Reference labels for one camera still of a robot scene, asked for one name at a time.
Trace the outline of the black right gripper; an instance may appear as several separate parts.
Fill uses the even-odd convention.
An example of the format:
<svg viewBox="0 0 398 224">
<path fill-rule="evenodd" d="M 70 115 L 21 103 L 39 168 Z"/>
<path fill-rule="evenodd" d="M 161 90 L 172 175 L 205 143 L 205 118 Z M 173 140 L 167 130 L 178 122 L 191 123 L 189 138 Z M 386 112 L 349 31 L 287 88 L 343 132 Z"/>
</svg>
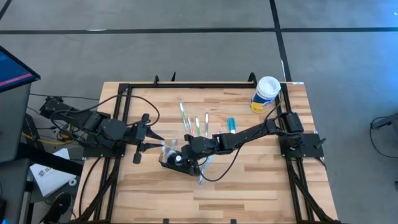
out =
<svg viewBox="0 0 398 224">
<path fill-rule="evenodd" d="M 200 174 L 199 159 L 224 153 L 224 148 L 216 138 L 208 139 L 186 134 L 184 140 L 187 144 L 182 147 L 182 166 L 187 167 L 187 174 L 189 175 Z"/>
</svg>

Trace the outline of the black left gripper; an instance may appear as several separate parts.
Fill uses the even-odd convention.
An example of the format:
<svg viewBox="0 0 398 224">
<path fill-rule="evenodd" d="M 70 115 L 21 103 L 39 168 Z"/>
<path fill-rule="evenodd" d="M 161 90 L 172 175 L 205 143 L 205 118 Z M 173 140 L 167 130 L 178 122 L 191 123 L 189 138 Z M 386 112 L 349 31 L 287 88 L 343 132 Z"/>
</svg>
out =
<svg viewBox="0 0 398 224">
<path fill-rule="evenodd" d="M 140 121 L 134 123 L 130 128 L 127 129 L 127 133 L 125 134 L 124 141 L 128 144 L 137 146 L 132 161 L 134 164 L 141 163 L 142 154 L 146 152 L 146 150 L 163 146 L 162 144 L 144 142 L 146 137 L 164 140 L 163 137 L 153 132 L 149 126 L 149 123 L 149 114 L 145 113 L 142 115 Z"/>
</svg>

